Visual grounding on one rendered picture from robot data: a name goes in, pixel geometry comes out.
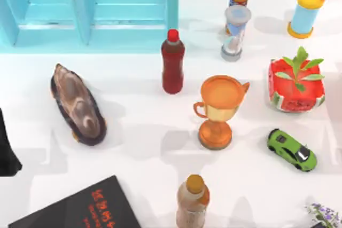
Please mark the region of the red bottle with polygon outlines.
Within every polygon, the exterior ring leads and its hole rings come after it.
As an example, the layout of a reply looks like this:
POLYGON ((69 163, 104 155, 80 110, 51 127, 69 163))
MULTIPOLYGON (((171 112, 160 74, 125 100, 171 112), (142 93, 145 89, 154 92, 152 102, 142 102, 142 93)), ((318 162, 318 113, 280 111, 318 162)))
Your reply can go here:
POLYGON ((183 88, 183 57, 185 46, 177 29, 170 29, 161 46, 163 59, 162 87, 168 94, 177 94, 183 88))

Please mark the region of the orange trophy cup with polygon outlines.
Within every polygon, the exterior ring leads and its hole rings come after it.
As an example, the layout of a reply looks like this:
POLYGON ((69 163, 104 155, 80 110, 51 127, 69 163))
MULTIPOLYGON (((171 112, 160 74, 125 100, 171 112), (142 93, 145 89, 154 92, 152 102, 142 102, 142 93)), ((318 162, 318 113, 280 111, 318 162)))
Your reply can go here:
POLYGON ((215 75, 206 79, 200 89, 202 101, 193 105, 201 124, 198 137, 210 150, 222 150, 232 140, 232 129, 227 123, 238 111, 248 92, 250 83, 240 83, 227 75, 215 75))

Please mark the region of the clear grey small bottle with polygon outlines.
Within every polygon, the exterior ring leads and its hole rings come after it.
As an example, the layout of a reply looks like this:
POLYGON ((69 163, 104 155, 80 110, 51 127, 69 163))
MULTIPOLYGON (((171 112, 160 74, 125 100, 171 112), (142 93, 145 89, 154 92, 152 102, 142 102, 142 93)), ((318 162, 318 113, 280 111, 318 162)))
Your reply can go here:
POLYGON ((242 53, 240 36, 229 36, 221 48, 221 57, 225 61, 237 61, 242 53))

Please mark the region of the light blue rack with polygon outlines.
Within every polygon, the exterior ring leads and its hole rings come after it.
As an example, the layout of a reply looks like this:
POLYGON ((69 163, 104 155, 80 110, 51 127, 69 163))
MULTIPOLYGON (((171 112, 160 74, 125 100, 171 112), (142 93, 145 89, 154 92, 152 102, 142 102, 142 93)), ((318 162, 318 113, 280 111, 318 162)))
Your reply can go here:
POLYGON ((0 0, 0 52, 154 52, 178 0, 0 0))

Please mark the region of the clear cup with blue label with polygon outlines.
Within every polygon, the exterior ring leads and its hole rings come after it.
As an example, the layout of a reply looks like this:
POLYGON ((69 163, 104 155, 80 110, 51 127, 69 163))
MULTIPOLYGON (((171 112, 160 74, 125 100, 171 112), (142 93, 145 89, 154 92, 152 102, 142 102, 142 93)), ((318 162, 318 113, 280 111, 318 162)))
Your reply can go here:
POLYGON ((243 5, 232 5, 225 10, 226 32, 236 36, 251 19, 251 11, 243 5))

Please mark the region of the brown bottle with orange cap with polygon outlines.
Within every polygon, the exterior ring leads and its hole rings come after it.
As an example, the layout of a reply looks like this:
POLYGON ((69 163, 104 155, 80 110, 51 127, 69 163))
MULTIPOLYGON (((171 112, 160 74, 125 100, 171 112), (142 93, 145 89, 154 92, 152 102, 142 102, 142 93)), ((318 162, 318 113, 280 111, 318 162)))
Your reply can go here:
POLYGON ((190 175, 177 191, 177 227, 203 228, 209 201, 209 189, 202 176, 190 175))

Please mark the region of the red watermelon plant pot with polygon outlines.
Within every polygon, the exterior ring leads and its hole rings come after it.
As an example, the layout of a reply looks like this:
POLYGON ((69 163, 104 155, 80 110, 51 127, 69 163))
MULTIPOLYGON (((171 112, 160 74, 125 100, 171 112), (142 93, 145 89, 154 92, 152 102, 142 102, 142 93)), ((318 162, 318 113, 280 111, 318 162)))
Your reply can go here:
POLYGON ((308 59, 304 47, 290 59, 271 60, 268 72, 271 103, 279 110, 289 113, 307 112, 325 101, 324 76, 319 64, 323 59, 308 59))

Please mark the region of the green toy car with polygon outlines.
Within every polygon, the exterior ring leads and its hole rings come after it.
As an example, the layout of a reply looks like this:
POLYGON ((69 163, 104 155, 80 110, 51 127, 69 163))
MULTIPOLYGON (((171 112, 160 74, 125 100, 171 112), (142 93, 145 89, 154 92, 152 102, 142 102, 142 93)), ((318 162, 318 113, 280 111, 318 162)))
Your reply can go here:
POLYGON ((267 147, 298 170, 310 172, 316 168, 315 153, 279 128, 269 133, 267 147))

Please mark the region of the black book with red lettering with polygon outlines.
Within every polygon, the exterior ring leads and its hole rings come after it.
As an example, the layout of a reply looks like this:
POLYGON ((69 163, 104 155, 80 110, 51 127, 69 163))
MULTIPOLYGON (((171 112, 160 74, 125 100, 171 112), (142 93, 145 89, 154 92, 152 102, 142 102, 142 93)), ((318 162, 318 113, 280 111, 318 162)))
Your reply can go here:
POLYGON ((8 228, 141 228, 115 175, 23 217, 8 228))

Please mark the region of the light blue can yellow lid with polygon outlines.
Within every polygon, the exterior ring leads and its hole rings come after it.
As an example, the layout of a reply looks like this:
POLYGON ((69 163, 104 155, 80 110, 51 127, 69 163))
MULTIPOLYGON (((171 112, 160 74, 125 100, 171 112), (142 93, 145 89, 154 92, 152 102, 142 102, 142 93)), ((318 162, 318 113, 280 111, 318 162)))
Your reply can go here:
POLYGON ((310 37, 318 11, 325 0, 297 0, 293 17, 288 23, 287 32, 299 39, 310 37))

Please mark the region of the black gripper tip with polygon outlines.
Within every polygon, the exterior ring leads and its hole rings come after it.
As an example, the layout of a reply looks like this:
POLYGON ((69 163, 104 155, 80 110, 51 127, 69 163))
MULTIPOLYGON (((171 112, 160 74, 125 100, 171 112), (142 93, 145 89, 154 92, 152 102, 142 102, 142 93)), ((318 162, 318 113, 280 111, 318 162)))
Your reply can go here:
POLYGON ((0 108, 0 177, 12 177, 22 169, 22 164, 11 148, 7 137, 3 112, 0 108))

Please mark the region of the purple flower plant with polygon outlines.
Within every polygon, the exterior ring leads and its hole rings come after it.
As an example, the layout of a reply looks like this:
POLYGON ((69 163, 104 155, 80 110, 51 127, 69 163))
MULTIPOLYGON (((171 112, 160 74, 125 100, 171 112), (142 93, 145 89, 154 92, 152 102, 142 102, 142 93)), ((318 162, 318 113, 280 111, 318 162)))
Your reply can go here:
POLYGON ((342 214, 320 203, 305 207, 312 220, 310 228, 342 228, 342 214))

